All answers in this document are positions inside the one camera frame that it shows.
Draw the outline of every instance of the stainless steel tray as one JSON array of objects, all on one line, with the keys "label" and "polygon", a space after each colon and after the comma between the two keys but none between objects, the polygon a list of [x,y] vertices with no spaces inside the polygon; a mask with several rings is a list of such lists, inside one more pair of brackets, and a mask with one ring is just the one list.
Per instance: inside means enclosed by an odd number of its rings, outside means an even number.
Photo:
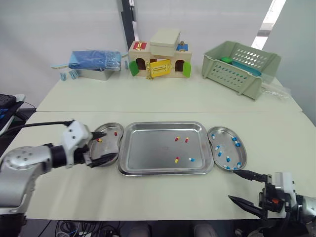
[{"label": "stainless steel tray", "polygon": [[243,169],[247,163],[245,146],[237,134],[226,127],[213,127],[207,133],[215,163],[224,170]]},{"label": "stainless steel tray", "polygon": [[125,129],[118,157],[124,175],[206,174],[213,166],[198,122],[136,122]]},{"label": "stainless steel tray", "polygon": [[102,155],[117,153],[117,156],[101,166],[113,164],[119,156],[119,144],[124,133],[124,128],[119,123],[111,122],[98,127],[95,131],[105,132],[107,135],[100,138],[100,142],[96,140],[89,142],[90,159],[94,160],[100,158]]}]

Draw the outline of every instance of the white table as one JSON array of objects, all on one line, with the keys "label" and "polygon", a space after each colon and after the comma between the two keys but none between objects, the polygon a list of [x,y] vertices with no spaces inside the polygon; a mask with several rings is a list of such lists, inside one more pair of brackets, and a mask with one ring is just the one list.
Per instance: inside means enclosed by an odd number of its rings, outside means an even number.
[{"label": "white table", "polygon": [[[291,171],[296,191],[316,196],[316,129],[298,112],[287,113],[68,113],[37,112],[28,123],[77,119],[91,130],[107,122],[195,120],[208,130],[226,126],[242,139],[246,169],[262,174]],[[9,146],[59,144],[62,125],[24,128]],[[208,220],[256,218],[227,195],[256,205],[263,184],[214,166],[206,175],[128,177],[116,166],[61,167],[41,176],[27,215],[66,220]]]},{"label": "white table", "polygon": [[[257,101],[203,79],[201,68],[183,78],[133,77],[129,70],[114,72],[107,81],[59,81],[37,111],[65,112],[301,112],[293,98],[280,100],[262,94]],[[280,85],[277,79],[273,83]]]}]

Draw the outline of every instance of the plastic crate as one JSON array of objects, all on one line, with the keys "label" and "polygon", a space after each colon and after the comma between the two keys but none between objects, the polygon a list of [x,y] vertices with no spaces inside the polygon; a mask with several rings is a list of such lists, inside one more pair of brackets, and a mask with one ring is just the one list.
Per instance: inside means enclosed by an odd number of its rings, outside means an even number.
[{"label": "plastic crate", "polygon": [[[234,61],[244,64],[261,72],[259,77],[220,61],[223,57],[230,57]],[[244,94],[254,100],[260,95],[261,83],[271,83],[276,75],[281,57],[275,53],[267,53],[246,45],[226,41],[204,55],[202,75],[221,83],[230,89]]]}]

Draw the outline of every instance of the blue plastic bag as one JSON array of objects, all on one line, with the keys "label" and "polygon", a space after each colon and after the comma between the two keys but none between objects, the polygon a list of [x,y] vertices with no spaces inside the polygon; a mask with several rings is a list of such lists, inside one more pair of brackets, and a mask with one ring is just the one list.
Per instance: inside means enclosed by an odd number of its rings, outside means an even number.
[{"label": "blue plastic bag", "polygon": [[71,69],[104,69],[119,71],[121,54],[117,51],[74,51],[68,67]]}]

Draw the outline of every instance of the white wall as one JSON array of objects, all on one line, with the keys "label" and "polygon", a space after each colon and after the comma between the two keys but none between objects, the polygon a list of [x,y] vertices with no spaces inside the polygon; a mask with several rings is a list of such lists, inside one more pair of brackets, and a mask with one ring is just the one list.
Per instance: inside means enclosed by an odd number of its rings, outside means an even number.
[{"label": "white wall", "polygon": [[272,0],[135,0],[139,39],[149,41],[158,28],[177,28],[193,51],[192,63],[232,40],[251,46]]},{"label": "white wall", "polygon": [[287,0],[263,50],[282,57],[276,77],[316,125],[315,15],[315,0]]},{"label": "white wall", "polygon": [[116,0],[0,0],[0,93],[36,106],[72,50],[126,51]]}]

